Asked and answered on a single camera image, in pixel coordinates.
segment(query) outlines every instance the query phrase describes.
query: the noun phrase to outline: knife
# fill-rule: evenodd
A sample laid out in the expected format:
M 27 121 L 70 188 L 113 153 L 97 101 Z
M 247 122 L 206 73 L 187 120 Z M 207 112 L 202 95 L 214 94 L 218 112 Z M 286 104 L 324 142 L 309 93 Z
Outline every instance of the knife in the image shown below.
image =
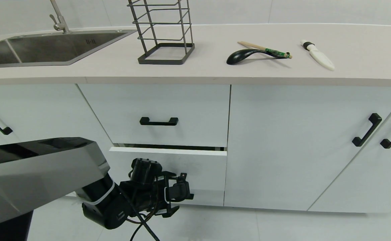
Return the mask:
M 324 53 L 320 52 L 318 48 L 316 48 L 315 44 L 303 39 L 301 40 L 301 45 L 310 52 L 310 55 L 312 55 L 312 57 L 318 61 L 320 65 L 329 70 L 335 70 L 334 64 Z

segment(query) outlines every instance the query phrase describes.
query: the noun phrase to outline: metal wire rack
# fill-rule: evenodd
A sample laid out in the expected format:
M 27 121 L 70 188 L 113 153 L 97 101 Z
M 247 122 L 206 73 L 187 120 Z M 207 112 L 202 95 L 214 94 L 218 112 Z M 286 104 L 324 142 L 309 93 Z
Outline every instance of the metal wire rack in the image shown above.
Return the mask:
M 148 0 L 128 0 L 129 4 L 127 6 L 130 7 L 134 21 L 136 24 L 137 31 L 139 33 L 138 39 L 142 42 L 142 47 L 145 53 L 138 58 L 139 64 L 183 64 L 186 59 L 188 59 L 191 52 L 194 50 L 194 42 L 192 39 L 192 27 L 191 27 L 191 15 L 189 13 L 189 0 L 186 0 L 186 7 L 183 7 L 181 1 L 177 0 L 177 2 L 170 4 L 157 4 L 157 3 L 148 3 Z M 136 7 L 144 7 L 145 13 L 137 16 L 135 8 Z M 151 13 L 154 11 L 164 11 L 164 10 L 177 10 L 179 11 L 180 20 L 177 22 L 155 22 L 152 20 Z M 149 27 L 145 29 L 143 32 L 141 30 L 141 24 L 148 24 Z M 157 35 L 154 30 L 154 26 L 156 25 L 180 25 L 182 30 L 182 37 L 180 38 L 157 38 Z M 152 37 L 145 38 L 144 34 L 146 34 L 149 30 L 151 30 Z M 188 38 L 186 37 L 187 33 L 190 33 L 191 41 L 188 42 Z M 154 40 L 155 46 L 148 50 L 145 44 L 145 40 Z M 171 41 L 171 43 L 159 43 L 159 41 Z M 183 48 L 185 51 L 185 55 L 182 59 L 178 60 L 159 60 L 159 59 L 147 59 L 151 54 L 153 54 L 160 47 L 179 47 Z

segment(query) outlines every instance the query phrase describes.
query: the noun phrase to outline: white tile floor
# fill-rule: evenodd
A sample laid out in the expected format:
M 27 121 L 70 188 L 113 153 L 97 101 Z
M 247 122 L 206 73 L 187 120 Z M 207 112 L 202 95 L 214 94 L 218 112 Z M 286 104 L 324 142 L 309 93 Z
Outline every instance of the white tile floor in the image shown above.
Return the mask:
M 148 224 L 162 241 L 391 241 L 390 214 L 335 214 L 181 206 Z M 29 241 L 128 241 L 136 224 L 107 230 L 89 221 L 73 198 L 37 209 Z M 153 240 L 140 229 L 135 241 Z

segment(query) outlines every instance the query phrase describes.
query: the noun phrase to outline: black ladle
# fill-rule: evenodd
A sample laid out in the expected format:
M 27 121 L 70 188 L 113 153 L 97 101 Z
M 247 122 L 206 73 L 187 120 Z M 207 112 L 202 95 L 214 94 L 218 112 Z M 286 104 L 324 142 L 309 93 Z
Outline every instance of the black ladle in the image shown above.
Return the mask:
M 237 64 L 238 62 L 246 59 L 247 57 L 253 55 L 254 53 L 263 53 L 272 57 L 275 57 L 276 59 L 286 59 L 285 57 L 282 56 L 277 56 L 273 53 L 267 52 L 265 50 L 261 49 L 241 49 L 238 51 L 235 51 L 232 53 L 228 59 L 227 59 L 227 64 L 234 65 Z

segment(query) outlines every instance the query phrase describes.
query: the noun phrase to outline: backsplash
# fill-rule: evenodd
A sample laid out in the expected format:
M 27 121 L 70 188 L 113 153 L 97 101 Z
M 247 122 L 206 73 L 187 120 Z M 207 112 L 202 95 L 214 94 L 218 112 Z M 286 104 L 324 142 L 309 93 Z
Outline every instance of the backsplash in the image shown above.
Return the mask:
M 176 0 L 148 0 L 170 3 Z M 127 0 L 56 0 L 70 29 L 132 26 Z M 189 0 L 193 24 L 367 23 L 391 25 L 391 0 Z M 0 0 L 0 35 L 53 30 L 49 0 Z

